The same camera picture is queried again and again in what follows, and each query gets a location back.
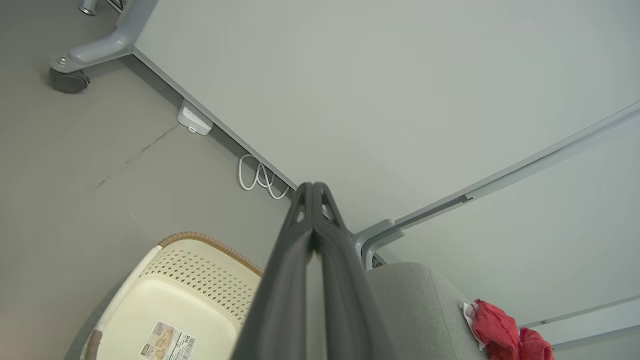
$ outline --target white cable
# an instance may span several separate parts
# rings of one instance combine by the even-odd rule
[[[249,187],[245,186],[244,183],[242,182],[242,162],[243,162],[244,158],[254,158],[254,159],[256,159],[255,156],[253,156],[251,154],[247,154],[247,155],[241,156],[240,157],[240,161],[238,161],[238,181],[240,181],[240,186],[242,186],[243,189],[245,189],[246,191],[249,191],[249,190],[253,189],[253,187],[257,183],[261,187],[266,188],[267,191],[269,192],[269,195],[271,195],[271,197],[276,199],[276,200],[282,199],[284,197],[284,195],[287,194],[287,192],[289,191],[289,187],[287,187],[287,189],[280,196],[273,195],[273,190],[271,190],[271,185],[273,185],[273,181],[276,178],[276,174],[273,174],[273,176],[271,177],[271,182],[269,182],[269,174],[267,174],[267,167],[264,166],[264,164],[261,163],[258,159],[256,159],[258,161],[258,168],[255,169],[255,177],[253,178],[253,182],[251,183],[251,186],[249,186]],[[262,170],[262,173],[264,174],[264,179],[266,179],[266,181],[267,181],[266,184],[263,184],[262,181],[260,181],[260,178],[259,178],[260,170]]]

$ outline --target red towel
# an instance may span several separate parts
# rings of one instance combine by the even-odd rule
[[[536,331],[524,327],[518,336],[518,326],[512,317],[488,302],[476,302],[478,314],[473,329],[486,346],[489,359],[554,360],[551,345]]]
[[[520,358],[522,360],[555,360],[554,348],[537,331],[520,329]]]

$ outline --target product sticker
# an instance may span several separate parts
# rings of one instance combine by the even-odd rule
[[[158,321],[140,352],[144,360],[189,360],[196,338]]]

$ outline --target gray floor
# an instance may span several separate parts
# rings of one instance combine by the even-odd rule
[[[47,55],[115,26],[103,0],[96,17],[76,6],[0,3],[1,359],[77,358],[92,312],[173,233],[264,266],[289,206],[242,190],[237,151],[178,126],[181,98],[133,57],[88,69],[81,94],[54,91]]]

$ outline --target metal bracket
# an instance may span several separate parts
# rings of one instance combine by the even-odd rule
[[[362,247],[362,266],[364,271],[373,269],[373,255],[383,246],[396,241],[404,236],[404,229],[398,229],[386,234],[375,241],[367,241]]]
[[[390,229],[392,226],[396,224],[395,221],[391,219],[382,220],[376,225],[370,226],[363,231],[360,231],[357,234],[354,234],[351,237],[351,242],[356,250],[356,254],[358,255],[358,259],[362,262],[362,268],[364,270],[371,270],[373,268],[373,255],[378,249],[385,246],[386,244],[398,240],[404,236],[404,230],[399,229],[386,235],[381,239],[380,245],[377,244],[377,241],[373,244],[369,241],[370,239],[375,238],[377,235],[381,234],[383,231]]]

